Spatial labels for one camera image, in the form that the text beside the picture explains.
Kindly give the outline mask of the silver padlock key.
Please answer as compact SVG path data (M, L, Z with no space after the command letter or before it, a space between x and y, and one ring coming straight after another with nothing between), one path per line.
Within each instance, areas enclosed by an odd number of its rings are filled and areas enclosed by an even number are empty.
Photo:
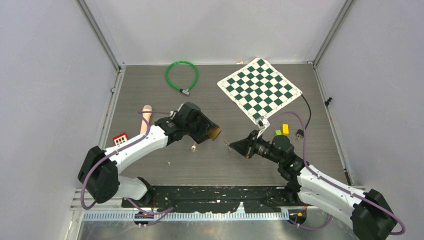
M229 145L229 143L228 142L226 142L226 141L224 141L224 143L225 143L225 145L226 145L226 147L227 147L227 149L228 149L228 151L229 152L231 152L231 147L230 147L230 145Z

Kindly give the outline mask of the brass padlock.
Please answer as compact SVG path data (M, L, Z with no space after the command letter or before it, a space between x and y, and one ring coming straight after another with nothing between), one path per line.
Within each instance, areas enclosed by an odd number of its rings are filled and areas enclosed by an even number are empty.
M206 134L212 141L215 141L221 132L222 130L219 127L211 127Z

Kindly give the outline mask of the small silver keys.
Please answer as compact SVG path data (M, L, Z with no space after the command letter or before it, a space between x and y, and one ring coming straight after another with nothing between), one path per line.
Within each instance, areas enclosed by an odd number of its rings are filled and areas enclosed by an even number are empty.
M194 143L191 147L190 147L190 152L197 152L198 151L198 145L196 143Z

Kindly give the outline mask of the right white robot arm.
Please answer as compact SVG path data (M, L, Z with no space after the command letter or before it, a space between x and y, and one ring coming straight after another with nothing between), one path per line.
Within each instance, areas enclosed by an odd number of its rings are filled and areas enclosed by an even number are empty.
M253 130L229 147L247 159L258 155L276 163L287 181L288 203L321 209L350 227L360 240L385 240L400 223L380 192L365 192L327 176L298 156L287 136L266 141Z

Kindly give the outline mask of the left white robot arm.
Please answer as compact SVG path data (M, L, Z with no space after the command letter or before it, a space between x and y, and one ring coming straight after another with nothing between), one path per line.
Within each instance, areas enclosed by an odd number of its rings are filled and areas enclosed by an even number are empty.
M113 147L88 150L77 175L81 192L88 192L94 203L103 204L113 197L125 198L148 207L153 202L152 186L142 177L121 176L123 170L147 154L189 136L196 144L215 140L220 127L194 103L186 102L178 110L165 114L144 133Z

